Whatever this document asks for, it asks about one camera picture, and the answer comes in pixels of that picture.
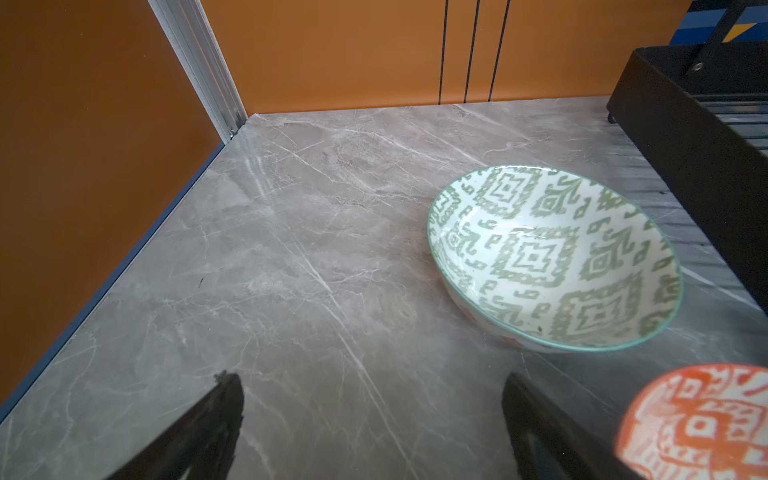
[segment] marble countertop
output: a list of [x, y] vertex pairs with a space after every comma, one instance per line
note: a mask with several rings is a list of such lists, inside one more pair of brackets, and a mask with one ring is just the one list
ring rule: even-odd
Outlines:
[[[768, 322], [617, 125], [607, 98], [254, 115], [0, 425], [0, 478], [102, 478], [238, 372], [230, 478], [514, 478], [505, 378], [610, 445], [655, 377], [768, 365]], [[449, 299], [438, 192], [493, 164], [591, 177], [674, 242], [686, 291], [651, 341], [523, 352]]]

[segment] red geometric pattern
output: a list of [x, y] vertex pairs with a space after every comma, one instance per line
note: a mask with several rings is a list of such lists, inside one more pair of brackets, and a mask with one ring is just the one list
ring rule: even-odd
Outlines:
[[635, 398], [616, 455], [649, 480], [768, 480], [768, 369], [702, 365]]

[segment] green geometric pattern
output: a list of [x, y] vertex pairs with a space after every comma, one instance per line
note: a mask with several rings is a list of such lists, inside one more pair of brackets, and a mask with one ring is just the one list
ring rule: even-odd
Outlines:
[[682, 291], [672, 246], [629, 200], [541, 167], [489, 167], [435, 199], [432, 254], [478, 324], [532, 348], [615, 348], [658, 331]]

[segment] orange wall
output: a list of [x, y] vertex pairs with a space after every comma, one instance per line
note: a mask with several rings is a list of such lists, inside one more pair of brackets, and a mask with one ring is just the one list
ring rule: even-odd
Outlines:
[[[449, 0], [447, 21], [445, 0], [203, 4], [253, 114], [438, 103], [443, 25], [442, 103], [487, 101], [508, 3]], [[689, 4], [509, 2], [493, 99], [610, 94], [631, 51], [669, 43]]]
[[0, 3], [0, 402], [219, 138], [146, 0]]

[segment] bowl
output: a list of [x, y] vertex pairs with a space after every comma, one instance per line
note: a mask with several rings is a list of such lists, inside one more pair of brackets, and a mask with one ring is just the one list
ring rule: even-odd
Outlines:
[[641, 477], [768, 478], [768, 369], [689, 366], [635, 397], [616, 455]]
[[516, 346], [623, 349], [680, 308], [680, 264], [658, 225], [612, 189], [563, 170], [470, 172], [437, 196], [427, 232], [451, 298]]

